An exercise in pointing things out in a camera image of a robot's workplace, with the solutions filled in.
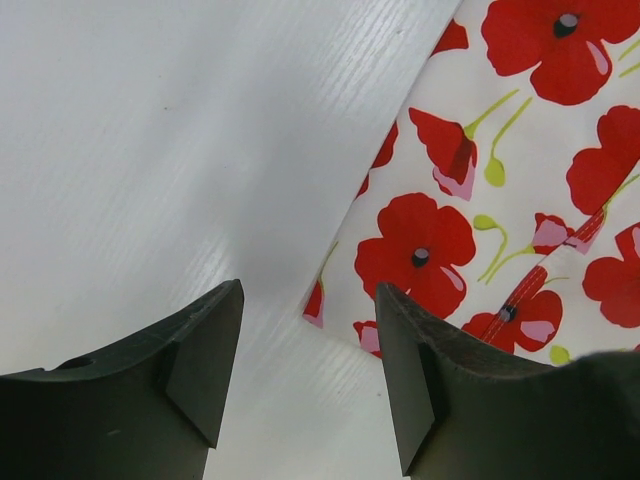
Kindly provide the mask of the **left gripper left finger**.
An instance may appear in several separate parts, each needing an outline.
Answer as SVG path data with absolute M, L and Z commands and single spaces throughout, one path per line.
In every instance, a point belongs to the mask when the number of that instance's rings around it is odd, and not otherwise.
M 5 479 L 200 479 L 217 445 L 244 292 L 180 311 L 52 370 L 1 379 Z

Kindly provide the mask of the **white red poppy skirt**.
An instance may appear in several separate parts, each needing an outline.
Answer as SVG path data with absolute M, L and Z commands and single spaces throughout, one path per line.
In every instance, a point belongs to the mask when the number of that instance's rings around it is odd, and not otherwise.
M 378 354 L 376 289 L 560 366 L 639 346 L 639 5 L 460 4 L 301 316 Z

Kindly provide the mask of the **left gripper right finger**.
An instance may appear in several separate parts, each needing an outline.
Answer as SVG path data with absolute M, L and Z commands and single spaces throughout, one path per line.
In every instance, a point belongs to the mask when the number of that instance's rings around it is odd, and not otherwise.
M 413 479 L 635 479 L 639 356 L 561 367 L 463 332 L 390 284 L 376 319 L 400 464 Z

